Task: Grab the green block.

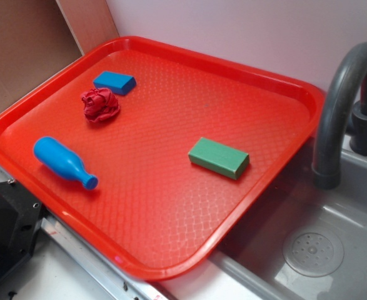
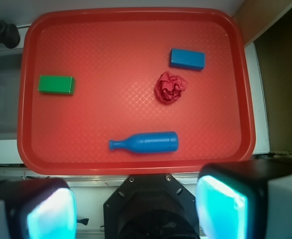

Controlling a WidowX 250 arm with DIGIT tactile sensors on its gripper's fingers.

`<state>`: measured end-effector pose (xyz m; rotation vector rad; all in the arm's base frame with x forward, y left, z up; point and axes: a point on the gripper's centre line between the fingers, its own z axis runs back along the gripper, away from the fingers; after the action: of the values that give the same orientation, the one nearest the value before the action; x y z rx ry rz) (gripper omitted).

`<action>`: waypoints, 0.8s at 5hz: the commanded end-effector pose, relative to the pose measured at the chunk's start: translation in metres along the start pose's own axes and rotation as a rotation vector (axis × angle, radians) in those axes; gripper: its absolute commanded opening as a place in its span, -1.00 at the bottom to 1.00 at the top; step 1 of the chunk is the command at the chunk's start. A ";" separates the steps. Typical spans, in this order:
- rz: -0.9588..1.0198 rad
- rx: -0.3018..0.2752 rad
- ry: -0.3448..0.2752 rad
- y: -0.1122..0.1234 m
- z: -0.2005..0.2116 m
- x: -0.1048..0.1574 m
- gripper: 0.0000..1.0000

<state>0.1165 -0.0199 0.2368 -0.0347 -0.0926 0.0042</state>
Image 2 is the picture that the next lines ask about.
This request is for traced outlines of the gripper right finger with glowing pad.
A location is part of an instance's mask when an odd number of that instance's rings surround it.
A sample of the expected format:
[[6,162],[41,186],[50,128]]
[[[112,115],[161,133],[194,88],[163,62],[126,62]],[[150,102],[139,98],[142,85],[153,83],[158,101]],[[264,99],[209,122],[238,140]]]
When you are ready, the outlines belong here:
[[292,159],[209,163],[195,204],[210,239],[292,239]]

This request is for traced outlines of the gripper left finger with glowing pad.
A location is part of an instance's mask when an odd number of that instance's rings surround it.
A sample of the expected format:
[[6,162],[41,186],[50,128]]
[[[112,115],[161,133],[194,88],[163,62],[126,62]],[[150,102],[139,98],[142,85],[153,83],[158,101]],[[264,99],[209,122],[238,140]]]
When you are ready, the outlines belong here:
[[0,181],[0,239],[74,239],[77,205],[60,178]]

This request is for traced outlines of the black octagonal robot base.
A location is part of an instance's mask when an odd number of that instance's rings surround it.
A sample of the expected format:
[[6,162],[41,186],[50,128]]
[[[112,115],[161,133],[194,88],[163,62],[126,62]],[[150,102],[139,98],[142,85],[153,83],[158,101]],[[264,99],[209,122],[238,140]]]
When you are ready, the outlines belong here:
[[195,196],[170,174],[130,175],[103,204],[107,239],[198,239]]

